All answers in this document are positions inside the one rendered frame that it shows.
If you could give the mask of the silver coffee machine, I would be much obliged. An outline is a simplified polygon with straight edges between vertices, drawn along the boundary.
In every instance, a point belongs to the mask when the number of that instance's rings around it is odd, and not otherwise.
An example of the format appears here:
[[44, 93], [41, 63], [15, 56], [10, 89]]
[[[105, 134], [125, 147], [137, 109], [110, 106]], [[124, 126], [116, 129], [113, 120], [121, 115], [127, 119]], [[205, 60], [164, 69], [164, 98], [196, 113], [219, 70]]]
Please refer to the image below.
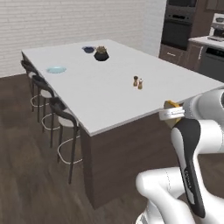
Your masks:
[[224, 14], [214, 14], [208, 38], [224, 41]]

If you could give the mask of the dark grey dishwasher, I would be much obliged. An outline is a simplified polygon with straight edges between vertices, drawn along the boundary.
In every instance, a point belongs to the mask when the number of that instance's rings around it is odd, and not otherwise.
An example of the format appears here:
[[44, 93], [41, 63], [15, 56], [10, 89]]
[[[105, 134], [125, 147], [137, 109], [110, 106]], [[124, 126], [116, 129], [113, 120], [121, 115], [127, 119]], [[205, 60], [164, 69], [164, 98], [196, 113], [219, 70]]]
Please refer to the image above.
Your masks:
[[199, 64], [199, 73], [224, 83], [224, 49], [205, 47]]

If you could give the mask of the yellow-brown bread slice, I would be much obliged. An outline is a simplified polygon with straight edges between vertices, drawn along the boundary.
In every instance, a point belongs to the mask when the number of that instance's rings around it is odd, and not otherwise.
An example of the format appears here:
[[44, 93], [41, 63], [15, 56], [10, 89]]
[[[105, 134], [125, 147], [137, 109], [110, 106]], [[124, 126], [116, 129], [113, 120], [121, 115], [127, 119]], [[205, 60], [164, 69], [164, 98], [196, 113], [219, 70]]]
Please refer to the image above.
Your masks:
[[[165, 101], [164, 102], [164, 109], [170, 109], [170, 108], [176, 108], [176, 107], [182, 107], [182, 106], [174, 101]], [[179, 122], [181, 120], [181, 118], [165, 120], [165, 122], [170, 128], [172, 128], [177, 122]]]

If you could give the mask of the light blue plate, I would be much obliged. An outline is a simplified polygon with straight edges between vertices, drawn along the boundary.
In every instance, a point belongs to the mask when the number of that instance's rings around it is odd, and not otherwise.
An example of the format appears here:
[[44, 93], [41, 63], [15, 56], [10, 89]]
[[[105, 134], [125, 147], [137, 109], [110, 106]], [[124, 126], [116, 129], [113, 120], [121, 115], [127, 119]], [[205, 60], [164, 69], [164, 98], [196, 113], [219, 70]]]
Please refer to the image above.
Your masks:
[[61, 74], [64, 73], [67, 69], [63, 66], [51, 66], [46, 69], [49, 74]]

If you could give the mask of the black pot with plant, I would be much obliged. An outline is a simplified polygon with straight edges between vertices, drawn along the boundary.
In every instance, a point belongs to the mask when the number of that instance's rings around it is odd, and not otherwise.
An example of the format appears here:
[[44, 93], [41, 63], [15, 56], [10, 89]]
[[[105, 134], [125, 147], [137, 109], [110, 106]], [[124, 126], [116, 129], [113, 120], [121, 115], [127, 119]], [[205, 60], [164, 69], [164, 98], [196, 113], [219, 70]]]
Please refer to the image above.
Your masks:
[[104, 46], [98, 46], [96, 48], [94, 58], [98, 61], [106, 61], [109, 58], [107, 49]]

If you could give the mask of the black wall oven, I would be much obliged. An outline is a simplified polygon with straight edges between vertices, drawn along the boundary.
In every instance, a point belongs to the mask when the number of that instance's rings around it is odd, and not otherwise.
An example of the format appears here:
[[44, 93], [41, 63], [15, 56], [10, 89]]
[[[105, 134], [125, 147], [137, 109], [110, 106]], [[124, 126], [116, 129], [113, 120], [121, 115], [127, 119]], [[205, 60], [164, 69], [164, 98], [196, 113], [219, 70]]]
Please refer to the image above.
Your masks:
[[161, 43], [186, 50], [197, 0], [167, 0]]

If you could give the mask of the white-topped brown island counter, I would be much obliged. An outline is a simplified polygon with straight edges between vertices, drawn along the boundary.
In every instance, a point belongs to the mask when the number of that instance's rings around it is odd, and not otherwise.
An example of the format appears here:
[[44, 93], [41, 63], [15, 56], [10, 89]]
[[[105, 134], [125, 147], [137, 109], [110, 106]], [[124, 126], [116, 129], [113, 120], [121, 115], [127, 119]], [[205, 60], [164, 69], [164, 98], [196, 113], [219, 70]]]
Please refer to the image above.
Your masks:
[[[98, 61], [82, 43], [25, 49], [23, 55], [80, 125], [86, 195], [94, 208], [134, 188], [139, 172], [175, 166], [170, 130], [158, 111], [222, 83], [147, 53], [104, 39], [109, 55]], [[65, 67], [48, 73], [48, 67]], [[143, 88], [133, 86], [134, 76]]]

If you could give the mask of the black stool with white seat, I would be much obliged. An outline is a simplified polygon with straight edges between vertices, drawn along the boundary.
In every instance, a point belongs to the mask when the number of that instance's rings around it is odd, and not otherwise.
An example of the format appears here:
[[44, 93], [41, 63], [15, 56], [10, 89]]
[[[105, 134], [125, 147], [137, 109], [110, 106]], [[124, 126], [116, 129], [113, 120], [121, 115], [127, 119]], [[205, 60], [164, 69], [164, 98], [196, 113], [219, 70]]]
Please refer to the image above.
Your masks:
[[[76, 139], [80, 136], [78, 135], [79, 131], [79, 125], [76, 122], [76, 119], [72, 115], [72, 113], [69, 111], [68, 108], [64, 105], [62, 100], [59, 97], [53, 97], [49, 101], [51, 111], [58, 117], [59, 121], [59, 145], [57, 148], [57, 161], [62, 161], [64, 164], [69, 165], [69, 174], [68, 174], [68, 183], [72, 182], [72, 175], [73, 175], [73, 168], [74, 165], [81, 162], [81, 159], [74, 160], [75, 159], [75, 145], [76, 145]], [[73, 130], [73, 137], [63, 141], [63, 129], [64, 128], [71, 128]], [[61, 155], [61, 148], [71, 142], [72, 143], [72, 149], [71, 149], [71, 156], [70, 160], [66, 161], [63, 156]]]
[[35, 70], [35, 68], [32, 66], [32, 64], [24, 59], [20, 61], [21, 66], [26, 71], [27, 78], [29, 80], [30, 90], [31, 90], [31, 111], [34, 111], [35, 108], [38, 108], [39, 105], [35, 105], [35, 100], [39, 97], [39, 94], [34, 94], [34, 83], [36, 81], [41, 81], [41, 77], [39, 76], [39, 73]]
[[[50, 147], [53, 147], [53, 132], [58, 130], [59, 127], [54, 126], [54, 113], [51, 111], [50, 113], [46, 113], [46, 106], [48, 105], [48, 101], [50, 101], [53, 97], [56, 96], [54, 91], [50, 88], [47, 82], [39, 75], [35, 74], [31, 78], [31, 83], [38, 88], [37, 93], [37, 108], [40, 111], [40, 107], [43, 107], [43, 115], [42, 117], [38, 117], [38, 122], [42, 125], [42, 131], [46, 130], [50, 131]], [[46, 119], [51, 118], [50, 126], [46, 126]]]

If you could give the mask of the brown wall cabinet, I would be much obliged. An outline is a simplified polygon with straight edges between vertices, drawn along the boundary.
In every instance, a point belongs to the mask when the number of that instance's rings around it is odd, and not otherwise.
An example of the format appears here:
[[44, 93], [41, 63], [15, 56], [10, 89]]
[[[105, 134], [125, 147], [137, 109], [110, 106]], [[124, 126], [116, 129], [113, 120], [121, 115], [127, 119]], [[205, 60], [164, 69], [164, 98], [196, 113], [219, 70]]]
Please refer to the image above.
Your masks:
[[224, 12], [224, 0], [206, 0], [206, 10]]

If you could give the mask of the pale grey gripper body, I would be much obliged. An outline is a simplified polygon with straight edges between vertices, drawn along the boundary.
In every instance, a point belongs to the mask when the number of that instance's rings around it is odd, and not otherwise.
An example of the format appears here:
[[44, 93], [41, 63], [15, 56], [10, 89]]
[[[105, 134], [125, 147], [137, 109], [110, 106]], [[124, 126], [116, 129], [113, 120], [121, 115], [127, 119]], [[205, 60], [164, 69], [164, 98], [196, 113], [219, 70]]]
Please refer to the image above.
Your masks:
[[177, 119], [185, 116], [185, 110], [182, 107], [162, 109], [158, 112], [161, 121]]

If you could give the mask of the dark blue bowl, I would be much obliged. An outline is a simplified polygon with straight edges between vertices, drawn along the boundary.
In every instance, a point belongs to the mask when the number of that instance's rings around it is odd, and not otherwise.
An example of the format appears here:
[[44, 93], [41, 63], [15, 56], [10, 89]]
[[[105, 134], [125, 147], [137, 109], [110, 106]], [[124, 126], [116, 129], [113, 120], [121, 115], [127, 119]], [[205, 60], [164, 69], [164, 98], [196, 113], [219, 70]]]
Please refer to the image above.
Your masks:
[[95, 47], [94, 46], [83, 46], [81, 48], [85, 53], [93, 53], [95, 51]]

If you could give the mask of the brown base cabinet run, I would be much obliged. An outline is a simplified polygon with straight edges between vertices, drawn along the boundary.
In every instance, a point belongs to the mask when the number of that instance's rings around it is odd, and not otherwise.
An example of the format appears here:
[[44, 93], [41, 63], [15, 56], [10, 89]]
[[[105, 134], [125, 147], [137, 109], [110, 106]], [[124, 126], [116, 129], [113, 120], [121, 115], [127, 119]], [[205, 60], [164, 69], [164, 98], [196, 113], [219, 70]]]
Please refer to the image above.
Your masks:
[[188, 44], [186, 51], [168, 45], [161, 45], [159, 58], [180, 67], [198, 72], [203, 48], [203, 45], [193, 42]]

